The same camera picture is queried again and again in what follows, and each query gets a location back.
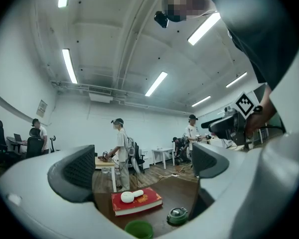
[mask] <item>white t-shirt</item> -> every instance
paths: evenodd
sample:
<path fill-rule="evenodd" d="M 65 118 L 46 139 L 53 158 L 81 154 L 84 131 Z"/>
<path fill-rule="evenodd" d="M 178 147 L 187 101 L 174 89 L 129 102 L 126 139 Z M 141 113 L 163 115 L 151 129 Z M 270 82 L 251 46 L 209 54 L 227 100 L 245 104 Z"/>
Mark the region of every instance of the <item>white t-shirt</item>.
<path fill-rule="evenodd" d="M 195 138 L 197 135 L 199 135 L 198 128 L 196 126 L 188 125 L 185 128 L 185 135 L 186 137 Z M 193 142 L 195 141 L 189 141 L 189 150 L 193 150 Z"/>
<path fill-rule="evenodd" d="M 120 147 L 118 150 L 119 162 L 126 162 L 126 160 L 129 158 L 128 144 L 128 136 L 126 135 L 124 128 L 122 128 L 118 132 L 118 143 L 116 145 L 117 147 Z"/>
<path fill-rule="evenodd" d="M 44 149 L 49 149 L 49 139 L 48 139 L 48 133 L 46 131 L 46 129 L 44 127 L 40 127 L 40 137 L 41 139 L 43 139 L 44 136 L 46 136 L 47 140 L 46 140 L 46 145 Z"/>

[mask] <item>book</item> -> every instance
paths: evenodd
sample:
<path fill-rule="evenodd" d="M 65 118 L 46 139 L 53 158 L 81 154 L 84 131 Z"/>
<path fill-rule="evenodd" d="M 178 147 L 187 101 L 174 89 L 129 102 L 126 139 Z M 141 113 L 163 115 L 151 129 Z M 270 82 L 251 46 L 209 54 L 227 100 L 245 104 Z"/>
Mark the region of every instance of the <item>book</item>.
<path fill-rule="evenodd" d="M 142 196 L 134 198 L 134 201 L 128 204 L 122 202 L 122 192 L 113 193 L 112 205 L 115 216 L 138 213 L 163 204 L 162 197 L 151 187 L 142 190 L 144 191 L 144 194 Z"/>

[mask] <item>laptop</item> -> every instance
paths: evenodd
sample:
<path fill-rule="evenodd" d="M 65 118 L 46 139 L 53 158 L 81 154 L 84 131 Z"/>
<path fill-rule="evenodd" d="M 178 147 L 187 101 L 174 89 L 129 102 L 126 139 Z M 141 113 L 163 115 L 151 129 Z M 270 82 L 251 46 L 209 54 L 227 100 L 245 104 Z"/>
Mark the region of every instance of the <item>laptop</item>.
<path fill-rule="evenodd" d="M 14 139 L 15 139 L 15 141 L 19 141 L 19 142 L 22 142 L 22 140 L 21 140 L 21 136 L 19 135 L 19 134 L 14 134 Z"/>

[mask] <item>ceiling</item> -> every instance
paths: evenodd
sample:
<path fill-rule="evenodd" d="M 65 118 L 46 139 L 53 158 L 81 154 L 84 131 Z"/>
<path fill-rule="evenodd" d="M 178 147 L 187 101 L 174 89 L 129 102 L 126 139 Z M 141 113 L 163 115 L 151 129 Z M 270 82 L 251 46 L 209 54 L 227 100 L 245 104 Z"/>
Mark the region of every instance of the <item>ceiling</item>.
<path fill-rule="evenodd" d="M 222 20 L 192 46 L 188 37 L 207 17 L 169 22 L 164 29 L 153 19 L 161 0 L 69 0 L 65 8 L 57 2 L 33 0 L 32 20 L 42 67 L 60 92 L 76 88 L 85 95 L 86 86 L 95 85 L 133 103 L 192 112 L 197 101 L 212 96 L 195 109 L 226 95 L 225 85 L 237 75 L 248 72 L 241 81 L 255 77 Z M 70 49 L 77 86 L 67 84 L 63 48 Z M 145 97 L 162 71 L 168 76 Z"/>

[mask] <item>man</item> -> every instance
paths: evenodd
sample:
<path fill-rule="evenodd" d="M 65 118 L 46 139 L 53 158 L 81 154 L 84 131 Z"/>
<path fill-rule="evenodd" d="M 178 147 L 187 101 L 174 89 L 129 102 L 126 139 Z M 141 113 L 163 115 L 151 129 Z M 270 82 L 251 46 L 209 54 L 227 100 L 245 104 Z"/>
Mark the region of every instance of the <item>man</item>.
<path fill-rule="evenodd" d="M 249 58 L 258 82 L 268 83 L 260 103 L 262 114 L 246 121 L 246 135 L 252 135 L 276 113 L 269 94 L 299 49 L 299 36 L 284 7 L 278 0 L 163 0 L 162 7 L 173 22 L 220 13 L 235 46 Z"/>
<path fill-rule="evenodd" d="M 198 128 L 195 126 L 196 120 L 198 120 L 198 118 L 194 114 L 189 115 L 188 118 L 189 125 L 185 128 L 185 136 L 186 139 L 189 140 L 188 153 L 190 156 L 193 151 L 193 143 L 196 141 L 201 141 L 203 139 L 203 136 L 199 134 Z M 193 170 L 194 170 L 194 175 L 198 176 L 198 173 L 195 171 L 194 166 L 193 166 Z"/>
<path fill-rule="evenodd" d="M 110 158 L 114 157 L 116 153 L 118 153 L 119 157 L 119 168 L 120 168 L 120 181 L 122 185 L 122 189 L 120 191 L 128 191 L 130 190 L 130 174 L 129 174 L 129 155 L 128 155 L 128 136 L 123 128 L 124 121 L 122 119 L 116 119 L 112 121 L 113 129 L 117 129 L 117 144 L 116 147 L 110 151 L 105 157 Z"/>
<path fill-rule="evenodd" d="M 38 119 L 34 119 L 32 121 L 32 126 L 36 129 L 40 130 L 40 137 L 43 139 L 43 147 L 42 147 L 42 154 L 48 154 L 49 153 L 49 146 L 48 146 L 48 133 L 44 127 L 41 126 L 41 123 Z"/>
<path fill-rule="evenodd" d="M 175 142 L 175 156 L 180 157 L 184 162 L 190 163 L 190 159 L 186 156 L 186 151 L 188 148 L 188 142 L 185 138 L 173 138 L 173 142 Z"/>

